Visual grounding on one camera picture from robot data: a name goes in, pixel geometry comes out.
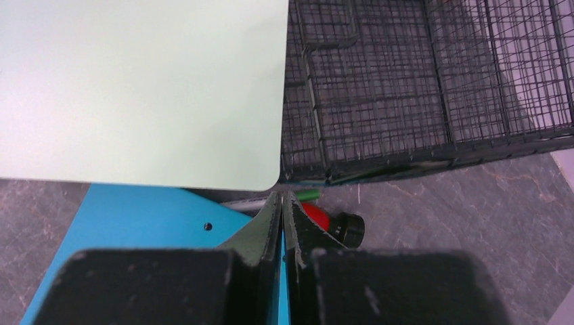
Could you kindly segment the black wire mesh organizer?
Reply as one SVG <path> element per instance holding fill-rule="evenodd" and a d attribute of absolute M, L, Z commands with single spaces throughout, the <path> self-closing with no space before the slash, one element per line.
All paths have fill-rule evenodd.
<path fill-rule="evenodd" d="M 573 147 L 572 1 L 291 1 L 280 181 Z"/>

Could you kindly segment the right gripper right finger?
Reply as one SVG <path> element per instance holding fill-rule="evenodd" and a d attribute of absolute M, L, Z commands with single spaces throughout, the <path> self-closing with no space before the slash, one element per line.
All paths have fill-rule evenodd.
<path fill-rule="evenodd" d="M 451 249 L 351 249 L 283 197 L 291 324 L 507 324 L 486 266 Z"/>

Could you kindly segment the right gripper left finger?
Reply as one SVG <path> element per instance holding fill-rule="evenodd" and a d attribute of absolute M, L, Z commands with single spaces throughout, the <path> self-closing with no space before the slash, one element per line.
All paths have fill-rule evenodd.
<path fill-rule="evenodd" d="M 35 324 L 277 324 L 282 203 L 211 249 L 83 250 L 59 269 Z"/>

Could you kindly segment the light green clipboard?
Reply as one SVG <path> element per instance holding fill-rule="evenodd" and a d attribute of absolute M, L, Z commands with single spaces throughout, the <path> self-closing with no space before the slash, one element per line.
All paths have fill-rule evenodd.
<path fill-rule="evenodd" d="M 267 190 L 287 1 L 2 1 L 1 176 Z"/>

